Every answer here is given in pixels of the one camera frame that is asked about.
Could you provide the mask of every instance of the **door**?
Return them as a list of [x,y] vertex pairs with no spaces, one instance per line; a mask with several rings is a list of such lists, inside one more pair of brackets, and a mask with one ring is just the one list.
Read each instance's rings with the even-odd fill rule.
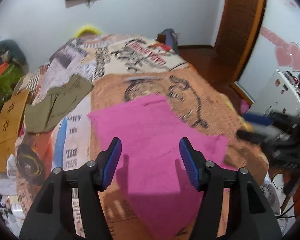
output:
[[217,61],[238,79],[258,36],[266,0],[226,0],[216,42]]

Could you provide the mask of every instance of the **folded clothing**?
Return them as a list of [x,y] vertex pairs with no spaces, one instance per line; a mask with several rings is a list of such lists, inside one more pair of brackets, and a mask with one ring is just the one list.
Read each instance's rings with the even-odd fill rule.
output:
[[92,90],[92,84],[74,74],[63,87],[53,87],[40,103],[25,109],[26,131],[42,133],[52,131]]
[[222,166],[226,136],[205,136],[183,123],[165,97],[149,95],[88,114],[102,150],[113,137],[122,141],[116,180],[138,217],[158,238],[175,236],[199,210],[202,192],[191,185],[179,141]]

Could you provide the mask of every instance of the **bedspread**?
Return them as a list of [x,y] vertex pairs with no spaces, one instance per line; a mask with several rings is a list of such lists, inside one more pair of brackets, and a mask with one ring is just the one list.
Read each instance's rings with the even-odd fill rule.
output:
[[[50,58],[49,64],[27,74],[18,87],[29,89],[36,104],[50,87],[66,83],[73,73],[92,81],[92,92],[52,132],[28,134],[24,126],[25,133],[16,141],[15,154],[31,156],[29,166],[35,165],[40,170],[36,176],[17,174],[18,198],[25,214],[53,168],[79,168],[101,151],[87,113],[152,93],[165,96],[172,111],[199,132],[226,135],[229,143],[225,163],[235,168],[247,167],[256,181],[262,183],[268,163],[259,147],[236,138],[236,131],[244,127],[241,117],[229,107],[224,95],[166,46],[129,35],[72,39]],[[226,229],[228,194],[228,191],[224,194],[220,234]],[[120,194],[115,179],[99,196],[115,240],[153,240]],[[76,231],[84,236],[75,189],[72,200]],[[188,239],[192,227],[193,223],[174,240]]]

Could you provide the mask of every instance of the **door frame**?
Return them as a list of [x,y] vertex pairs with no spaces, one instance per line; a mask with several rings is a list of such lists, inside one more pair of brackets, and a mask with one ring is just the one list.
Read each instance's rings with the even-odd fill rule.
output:
[[[232,86],[235,85],[234,82],[236,82],[237,80],[239,80],[245,66],[248,63],[248,60],[251,56],[251,53],[253,51],[253,48],[255,46],[257,37],[259,35],[259,31],[260,28],[262,26],[262,21],[263,21],[263,17],[264,17],[264,13],[265,13],[265,9],[266,9],[266,3],[267,0],[258,0],[257,3],[257,10],[256,10],[256,14],[252,23],[252,29],[250,32],[250,35],[248,37],[248,41],[247,41],[247,45],[244,48],[242,57],[238,63],[238,65],[236,66],[232,76],[231,76],[231,82],[233,84],[231,84]],[[228,12],[228,7],[229,7],[229,0],[225,1],[225,6],[223,9],[223,14],[222,14],[222,19],[221,19],[221,24],[220,24],[220,28],[219,28],[219,32],[218,32],[218,36],[217,36],[217,40],[216,40],[216,45],[218,44],[218,42],[220,41],[221,38],[221,33],[222,33],[222,29],[226,24],[226,15]]]

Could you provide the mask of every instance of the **wooden floor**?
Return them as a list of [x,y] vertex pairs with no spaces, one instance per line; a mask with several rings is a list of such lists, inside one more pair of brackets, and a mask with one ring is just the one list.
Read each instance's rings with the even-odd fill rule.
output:
[[217,91],[225,94],[234,108],[240,113],[241,97],[229,85],[233,69],[217,61],[217,54],[212,49],[181,49],[180,56],[191,63],[198,73]]

